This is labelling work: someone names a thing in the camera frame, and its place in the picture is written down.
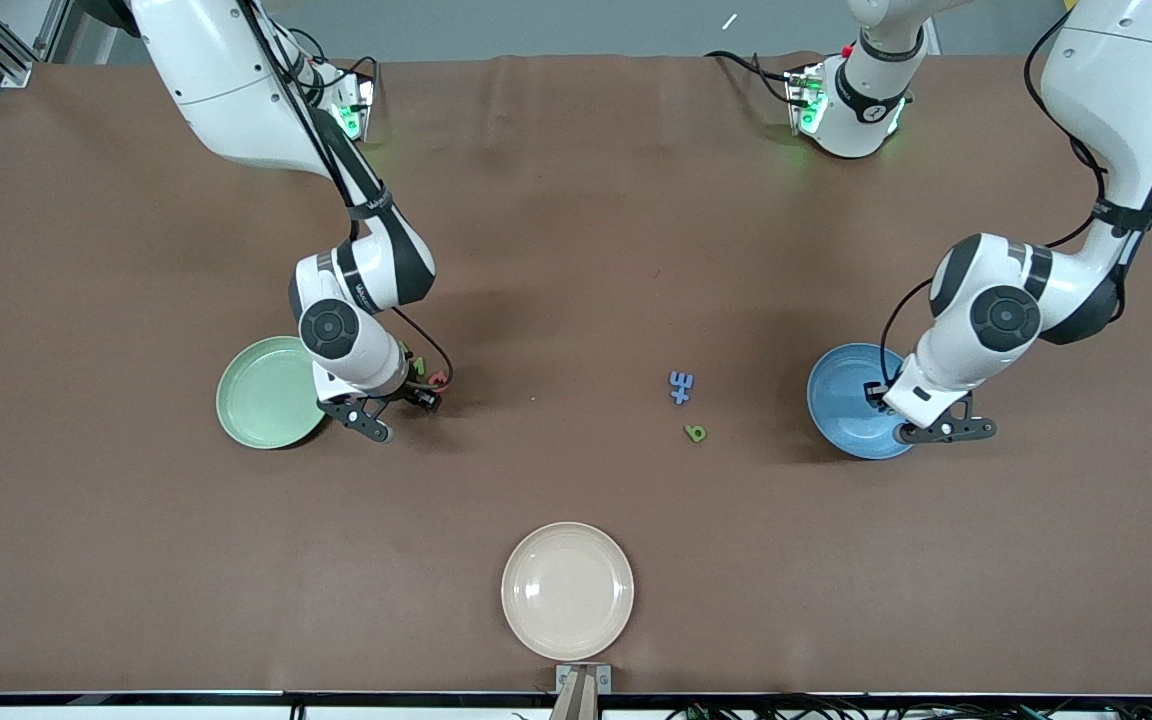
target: brown tabletop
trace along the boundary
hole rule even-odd
[[[389,446],[260,452],[217,381],[293,332],[332,185],[210,154],[152,68],[37,67],[0,101],[0,691],[550,687],[500,571],[581,520],[634,564],[621,691],[1152,694],[1152,234],[1122,323],[978,393],[993,441],[850,461],[808,418],[952,243],[1091,205],[1018,59],[915,86],[844,161],[714,60],[385,68],[369,156],[456,386]]]

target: table surface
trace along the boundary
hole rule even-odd
[[[547,688],[500,571],[579,520],[635,570],[621,691],[1152,694],[1152,234],[1122,323],[978,393],[993,441],[851,461],[806,414],[952,243],[1091,205],[1018,59],[915,88],[844,161],[714,60],[385,68],[367,152],[456,387],[389,446],[259,452],[215,384],[291,332],[328,181],[210,154],[151,68],[37,67],[0,101],[0,691]]]

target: green plate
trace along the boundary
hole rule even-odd
[[[220,427],[247,447],[273,450],[310,434],[323,420],[314,361],[300,338],[265,338],[238,353],[215,387]]]

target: floor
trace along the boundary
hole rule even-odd
[[[775,55],[833,51],[855,37],[842,1],[820,0],[301,0],[276,13],[305,29],[333,58],[475,60],[497,55],[700,55],[732,50]],[[1061,0],[978,0],[937,15],[945,54],[1023,54],[1064,9]],[[136,38],[88,23],[68,59],[147,63]]]

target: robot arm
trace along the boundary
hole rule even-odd
[[[954,439],[946,414],[1038,338],[1091,338],[1121,313],[1126,272],[1152,225],[1152,1],[1083,0],[1043,70],[1043,101],[1107,170],[1078,252],[977,234],[958,242],[931,287],[935,323],[882,402],[918,429]]]
[[[840,158],[863,158],[896,131],[905,91],[927,55],[923,23],[972,0],[849,0],[861,37],[795,78],[790,109],[797,132]]]
[[[259,0],[132,0],[157,71],[198,141],[229,160],[332,179],[351,236],[301,260],[288,288],[300,336],[314,357],[328,414],[384,441],[389,430],[362,410],[393,397],[435,409],[407,351],[372,314],[422,300],[434,259],[384,182],[353,145],[370,83],[305,53]],[[358,237],[361,223],[369,234]]]

